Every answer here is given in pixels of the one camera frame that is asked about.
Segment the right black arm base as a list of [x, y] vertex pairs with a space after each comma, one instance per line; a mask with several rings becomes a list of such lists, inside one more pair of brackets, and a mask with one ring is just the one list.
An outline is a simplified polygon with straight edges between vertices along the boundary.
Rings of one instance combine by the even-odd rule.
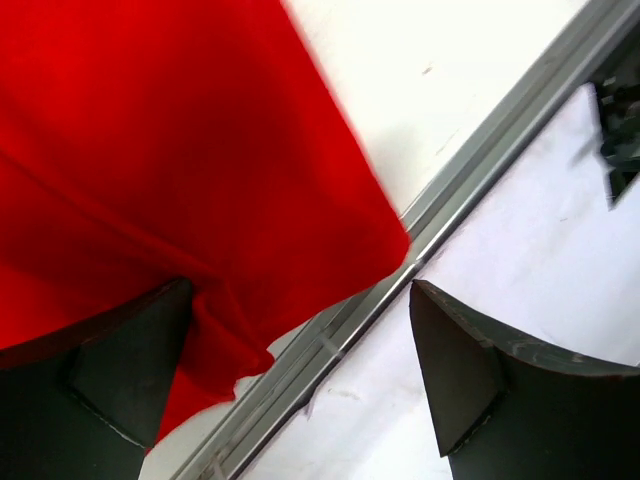
[[614, 207], [639, 175], [639, 63], [620, 63], [592, 79], [600, 123], [599, 153]]

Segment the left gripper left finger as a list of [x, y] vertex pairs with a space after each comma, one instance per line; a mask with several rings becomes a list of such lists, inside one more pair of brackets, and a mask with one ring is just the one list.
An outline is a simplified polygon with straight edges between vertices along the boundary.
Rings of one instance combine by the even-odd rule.
[[3, 480], [138, 478], [192, 319], [176, 279], [1, 351]]

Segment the red t shirt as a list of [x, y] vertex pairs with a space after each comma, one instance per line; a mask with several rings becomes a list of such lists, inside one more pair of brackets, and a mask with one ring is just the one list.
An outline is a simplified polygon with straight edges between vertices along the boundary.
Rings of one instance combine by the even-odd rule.
[[408, 248], [280, 2], [2, 3], [3, 346], [189, 279], [167, 435]]

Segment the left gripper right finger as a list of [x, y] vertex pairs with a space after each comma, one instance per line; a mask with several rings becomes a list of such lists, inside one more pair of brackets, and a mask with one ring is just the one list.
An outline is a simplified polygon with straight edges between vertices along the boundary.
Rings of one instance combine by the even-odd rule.
[[410, 319], [456, 479], [635, 479], [639, 371], [553, 345], [425, 280]]

